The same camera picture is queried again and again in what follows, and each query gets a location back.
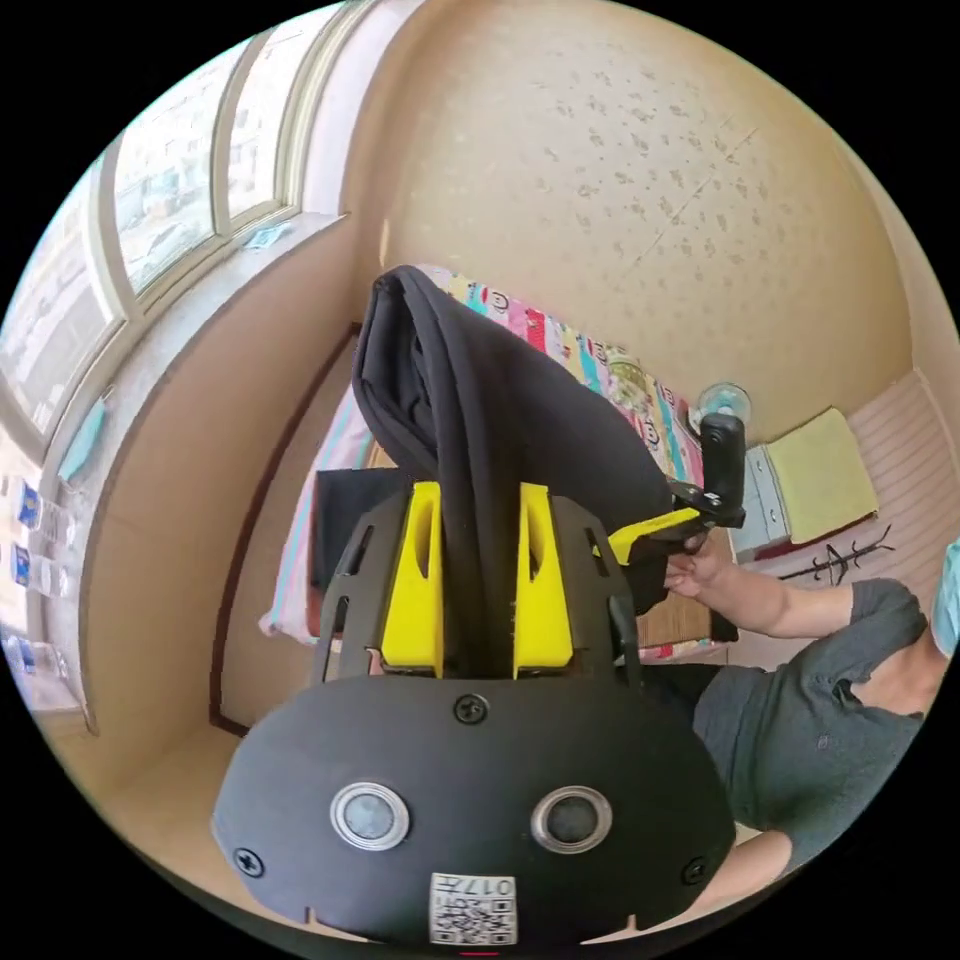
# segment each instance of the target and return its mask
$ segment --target qr code label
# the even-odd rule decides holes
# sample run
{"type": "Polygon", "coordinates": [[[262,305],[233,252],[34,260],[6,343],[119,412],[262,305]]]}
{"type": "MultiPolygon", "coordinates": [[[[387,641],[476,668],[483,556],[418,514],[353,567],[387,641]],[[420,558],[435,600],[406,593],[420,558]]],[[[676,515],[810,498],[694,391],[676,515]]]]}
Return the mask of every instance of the qr code label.
{"type": "Polygon", "coordinates": [[[513,877],[435,873],[430,878],[430,942],[446,946],[510,946],[517,942],[513,877]]]}

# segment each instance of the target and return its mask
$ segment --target colorful bedsheet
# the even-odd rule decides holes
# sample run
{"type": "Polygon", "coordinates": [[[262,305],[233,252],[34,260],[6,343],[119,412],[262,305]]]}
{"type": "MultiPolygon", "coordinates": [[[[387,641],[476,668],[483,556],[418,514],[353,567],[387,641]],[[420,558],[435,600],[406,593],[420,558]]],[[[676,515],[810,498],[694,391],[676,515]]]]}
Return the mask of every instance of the colorful bedsheet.
{"type": "Polygon", "coordinates": [[[594,340],[535,307],[442,267],[421,270],[477,313],[499,323],[561,363],[606,397],[643,437],[665,474],[703,483],[700,445],[687,429],[687,403],[647,373],[617,344],[594,340]]]}
{"type": "MultiPolygon", "coordinates": [[[[686,427],[686,402],[643,370],[626,349],[587,337],[555,317],[459,273],[434,266],[420,269],[441,290],[523,337],[606,397],[643,437],[665,474],[702,485],[703,460],[699,444],[686,427]]],[[[362,467],[370,462],[374,447],[353,391],[348,389],[304,479],[283,549],[273,605],[260,619],[265,634],[284,633],[303,643],[312,642],[306,624],[306,591],[314,474],[317,470],[362,467]]]]}

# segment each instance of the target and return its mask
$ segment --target hand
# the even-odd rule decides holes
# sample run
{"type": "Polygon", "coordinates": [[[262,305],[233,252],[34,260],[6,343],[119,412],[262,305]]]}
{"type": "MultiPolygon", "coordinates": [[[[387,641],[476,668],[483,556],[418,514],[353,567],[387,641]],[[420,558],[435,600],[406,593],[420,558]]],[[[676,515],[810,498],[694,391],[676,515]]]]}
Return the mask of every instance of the hand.
{"type": "MultiPolygon", "coordinates": [[[[692,547],[694,543],[695,541],[688,541],[687,545],[692,547]]],[[[668,558],[664,586],[671,593],[694,599],[716,580],[730,562],[720,554],[716,543],[708,537],[692,556],[679,553],[668,558]]]]}

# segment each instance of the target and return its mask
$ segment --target face mask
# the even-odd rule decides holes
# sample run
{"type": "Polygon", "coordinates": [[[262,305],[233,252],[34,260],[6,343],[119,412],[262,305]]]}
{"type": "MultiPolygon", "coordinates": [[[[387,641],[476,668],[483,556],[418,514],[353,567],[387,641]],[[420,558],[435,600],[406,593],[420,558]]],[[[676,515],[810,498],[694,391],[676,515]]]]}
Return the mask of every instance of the face mask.
{"type": "Polygon", "coordinates": [[[103,429],[103,421],[107,416],[107,399],[112,392],[112,389],[108,390],[91,407],[90,412],[84,418],[80,429],[74,436],[70,449],[64,456],[57,473],[65,486],[69,487],[70,480],[90,458],[90,454],[93,452],[100,436],[100,431],[103,429]]]}
{"type": "Polygon", "coordinates": [[[937,649],[952,657],[960,639],[960,539],[947,547],[943,575],[933,601],[930,631],[937,649]]]}

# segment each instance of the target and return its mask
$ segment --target camera lens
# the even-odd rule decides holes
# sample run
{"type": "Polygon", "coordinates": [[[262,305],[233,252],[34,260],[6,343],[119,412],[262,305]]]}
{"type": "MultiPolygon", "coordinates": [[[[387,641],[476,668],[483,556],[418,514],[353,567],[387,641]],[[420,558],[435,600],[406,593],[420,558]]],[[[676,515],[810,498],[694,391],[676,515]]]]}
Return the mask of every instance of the camera lens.
{"type": "Polygon", "coordinates": [[[339,836],[359,850],[390,850],[410,828],[404,802],[377,783],[344,787],[330,805],[330,820],[339,836]]]}
{"type": "Polygon", "coordinates": [[[552,853],[585,853],[610,832],[613,812],[607,799],[590,787],[561,787],[533,811],[533,837],[552,853]]]}

